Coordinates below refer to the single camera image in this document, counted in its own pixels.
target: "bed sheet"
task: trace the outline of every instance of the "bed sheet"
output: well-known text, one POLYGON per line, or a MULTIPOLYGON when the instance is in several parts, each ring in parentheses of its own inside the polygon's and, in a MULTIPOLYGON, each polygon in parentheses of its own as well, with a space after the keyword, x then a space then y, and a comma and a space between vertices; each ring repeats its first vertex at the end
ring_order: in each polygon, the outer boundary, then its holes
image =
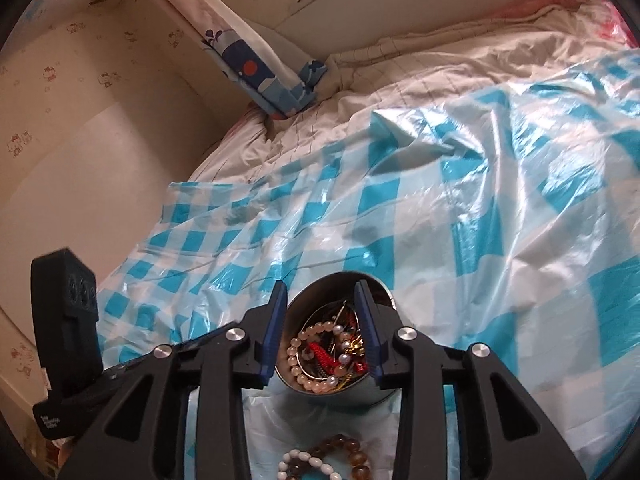
MULTIPOLYGON (((98 294, 103 359, 239 319, 275 280, 293 298, 359 270, 437 343, 487 343, 594 478, 640 413, 639 169, 638 50, 437 107, 377 110, 253 183, 173 184, 152 235, 98 294)), ((375 480, 389 478, 397 396, 345 412, 274 378, 244 408, 255 480, 338 432, 364 442, 375 480)), ((452 443, 453 409, 447 396, 452 443)))
POLYGON ((628 48, 605 0, 558 0, 524 18, 461 23, 331 56, 319 103, 285 121, 250 109, 197 168, 198 182, 254 182, 369 123, 379 108, 423 107, 493 84, 544 78, 628 48))

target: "plastic sheet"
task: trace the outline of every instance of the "plastic sheet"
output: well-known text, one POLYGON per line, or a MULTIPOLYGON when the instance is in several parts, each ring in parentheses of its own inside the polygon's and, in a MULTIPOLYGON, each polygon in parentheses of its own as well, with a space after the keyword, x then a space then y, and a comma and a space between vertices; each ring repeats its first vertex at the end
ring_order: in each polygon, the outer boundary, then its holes
MULTIPOLYGON (((254 184, 172 185, 152 236, 98 295, 104 360, 239 319, 277 279, 293 298, 359 270, 437 343, 488 343, 593 478, 640 412, 639 168, 638 51, 441 107, 379 110, 367 130, 254 184)), ((398 396, 340 411, 274 378, 244 405, 255 480, 336 432, 363 441, 376 480, 390 477, 398 396)))

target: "red braided cord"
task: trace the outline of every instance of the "red braided cord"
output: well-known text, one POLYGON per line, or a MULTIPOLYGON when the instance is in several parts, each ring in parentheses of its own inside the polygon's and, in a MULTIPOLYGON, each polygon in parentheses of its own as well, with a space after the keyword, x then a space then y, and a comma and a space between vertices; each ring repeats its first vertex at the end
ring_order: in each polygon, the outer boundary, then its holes
POLYGON ((322 369, 329 375, 332 375, 334 368, 337 367, 340 362, 334 360, 318 343, 309 343, 308 346, 315 354, 322 369))

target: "tin can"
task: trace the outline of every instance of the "tin can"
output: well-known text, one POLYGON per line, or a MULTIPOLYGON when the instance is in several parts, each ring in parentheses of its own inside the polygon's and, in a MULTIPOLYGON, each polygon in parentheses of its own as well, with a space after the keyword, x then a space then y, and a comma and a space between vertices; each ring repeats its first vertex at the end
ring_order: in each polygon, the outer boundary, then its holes
POLYGON ((367 280, 377 304, 396 308, 391 292, 380 280, 362 272, 345 270, 329 274, 311 283, 291 301, 287 309, 278 349, 276 373, 293 392, 307 397, 308 400, 332 406, 371 406, 386 399, 394 392, 394 390, 380 390, 373 378, 369 374, 364 374, 339 391, 314 394, 298 384, 287 363, 289 358, 287 348, 290 346, 291 339, 298 335, 300 327, 308 324, 322 306, 353 296, 355 285, 360 280, 367 280))

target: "whale print on curtain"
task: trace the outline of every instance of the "whale print on curtain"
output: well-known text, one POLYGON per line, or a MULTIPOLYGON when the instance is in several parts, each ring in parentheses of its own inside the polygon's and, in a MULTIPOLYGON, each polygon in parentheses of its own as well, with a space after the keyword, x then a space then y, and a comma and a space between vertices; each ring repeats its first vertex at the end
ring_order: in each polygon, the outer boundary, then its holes
POLYGON ((314 101, 326 67, 289 41, 278 36, 270 45, 220 0, 154 1, 272 118, 291 117, 314 101))

